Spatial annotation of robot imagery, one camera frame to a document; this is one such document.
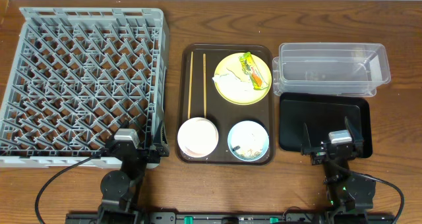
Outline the wooden chopstick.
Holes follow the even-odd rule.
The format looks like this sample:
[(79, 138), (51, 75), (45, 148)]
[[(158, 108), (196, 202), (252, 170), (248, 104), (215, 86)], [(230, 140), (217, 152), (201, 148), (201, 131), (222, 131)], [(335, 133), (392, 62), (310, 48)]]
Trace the wooden chopstick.
[(190, 67), (189, 67), (189, 94), (188, 94), (188, 110), (187, 110), (187, 118), (191, 118), (191, 97), (192, 97), (192, 81), (193, 81), (193, 51), (191, 52), (191, 60), (190, 60)]
[(203, 104), (204, 104), (204, 118), (207, 115), (207, 90), (206, 90), (206, 54), (202, 54), (202, 68), (203, 68)]

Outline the pink white bowl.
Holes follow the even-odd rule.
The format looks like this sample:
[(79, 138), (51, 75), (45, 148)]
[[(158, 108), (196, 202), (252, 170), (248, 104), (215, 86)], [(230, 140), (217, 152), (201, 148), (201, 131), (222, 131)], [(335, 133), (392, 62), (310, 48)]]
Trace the pink white bowl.
[(217, 147), (218, 129), (208, 119), (195, 117), (185, 121), (177, 133), (180, 150), (189, 157), (210, 155)]

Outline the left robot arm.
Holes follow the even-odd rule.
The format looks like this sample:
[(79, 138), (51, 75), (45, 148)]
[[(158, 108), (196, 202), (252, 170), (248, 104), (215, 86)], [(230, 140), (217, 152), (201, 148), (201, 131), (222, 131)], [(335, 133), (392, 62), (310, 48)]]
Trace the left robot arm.
[(148, 223), (148, 214), (138, 208), (138, 198), (147, 166), (159, 164), (162, 157), (169, 156), (165, 124), (159, 123), (151, 144), (142, 145), (138, 132), (125, 122), (107, 139), (105, 151), (121, 161), (121, 168), (106, 174), (100, 183), (102, 202), (96, 222)]

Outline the food scraps rice pile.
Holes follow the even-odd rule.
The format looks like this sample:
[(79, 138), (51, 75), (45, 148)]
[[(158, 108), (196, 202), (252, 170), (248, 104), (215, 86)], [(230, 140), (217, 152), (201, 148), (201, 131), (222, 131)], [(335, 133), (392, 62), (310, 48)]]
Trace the food scraps rice pile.
[(255, 132), (234, 134), (231, 138), (231, 150), (242, 159), (255, 159), (262, 153), (263, 146), (264, 139)]

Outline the yellow round plate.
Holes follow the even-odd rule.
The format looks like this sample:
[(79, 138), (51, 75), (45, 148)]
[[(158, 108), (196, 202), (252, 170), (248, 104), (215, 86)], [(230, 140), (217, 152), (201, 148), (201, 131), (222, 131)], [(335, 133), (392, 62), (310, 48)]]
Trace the yellow round plate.
[(270, 91), (272, 83), (268, 65), (250, 51), (223, 58), (212, 79), (218, 93), (236, 105), (259, 102)]

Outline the green orange snack wrapper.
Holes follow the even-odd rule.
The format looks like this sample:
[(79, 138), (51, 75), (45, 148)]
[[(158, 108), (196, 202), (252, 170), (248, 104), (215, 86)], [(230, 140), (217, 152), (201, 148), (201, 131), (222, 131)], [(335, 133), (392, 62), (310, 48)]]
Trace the green orange snack wrapper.
[(241, 63), (243, 73), (249, 76), (255, 90), (264, 90), (268, 87), (268, 83), (265, 81), (263, 75), (261, 75), (250, 52), (242, 54), (239, 57), (239, 61)]

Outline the white tissue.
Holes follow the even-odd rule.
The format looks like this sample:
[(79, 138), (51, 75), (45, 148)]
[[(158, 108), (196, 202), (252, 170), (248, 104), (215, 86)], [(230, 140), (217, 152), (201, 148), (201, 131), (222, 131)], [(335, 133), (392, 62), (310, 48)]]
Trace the white tissue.
[(213, 78), (218, 91), (226, 97), (238, 96), (253, 90), (250, 82), (244, 82), (233, 72), (216, 74)]

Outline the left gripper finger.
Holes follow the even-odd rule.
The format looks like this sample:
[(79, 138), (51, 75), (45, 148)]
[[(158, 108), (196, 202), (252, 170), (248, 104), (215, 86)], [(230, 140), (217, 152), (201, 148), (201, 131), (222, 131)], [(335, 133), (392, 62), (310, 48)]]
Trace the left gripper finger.
[(156, 148), (163, 148), (166, 145), (165, 124), (161, 121), (155, 131), (152, 144)]
[(115, 140), (128, 140), (129, 139), (129, 122), (128, 121), (124, 121), (121, 126), (119, 127), (119, 129), (115, 132), (115, 134), (113, 135), (113, 138)]

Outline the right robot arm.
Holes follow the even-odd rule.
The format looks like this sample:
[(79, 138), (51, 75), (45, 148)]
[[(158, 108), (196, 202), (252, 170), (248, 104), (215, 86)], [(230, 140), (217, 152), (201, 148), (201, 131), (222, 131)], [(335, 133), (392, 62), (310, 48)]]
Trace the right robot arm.
[(311, 145), (307, 125), (303, 125), (301, 154), (313, 165), (324, 167), (324, 184), (332, 207), (315, 214), (311, 223), (368, 223), (367, 210), (373, 208), (376, 182), (350, 170), (348, 162), (363, 156), (361, 131), (344, 119), (346, 128), (330, 132), (318, 146)]

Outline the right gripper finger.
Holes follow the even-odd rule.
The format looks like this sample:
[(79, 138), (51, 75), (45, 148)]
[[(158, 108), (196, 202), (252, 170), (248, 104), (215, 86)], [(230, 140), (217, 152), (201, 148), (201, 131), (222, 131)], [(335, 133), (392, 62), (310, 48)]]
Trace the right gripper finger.
[(302, 148), (310, 148), (311, 147), (311, 143), (310, 143), (310, 138), (309, 138), (309, 131), (307, 128), (307, 124), (304, 123), (303, 124), (303, 142), (302, 142)]
[(348, 132), (350, 133), (353, 143), (354, 144), (362, 144), (363, 143), (363, 135), (361, 133), (360, 130), (358, 130), (357, 128), (354, 127), (354, 125), (352, 124), (352, 122), (345, 117), (344, 119), (345, 121), (345, 126), (348, 130)]

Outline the light blue bowl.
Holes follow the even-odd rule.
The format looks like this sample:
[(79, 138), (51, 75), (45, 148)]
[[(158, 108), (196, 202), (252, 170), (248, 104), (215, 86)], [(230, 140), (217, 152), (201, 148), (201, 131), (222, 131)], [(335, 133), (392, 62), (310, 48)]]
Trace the light blue bowl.
[(241, 121), (229, 131), (227, 146), (234, 157), (253, 162), (269, 150), (270, 137), (266, 129), (254, 121)]

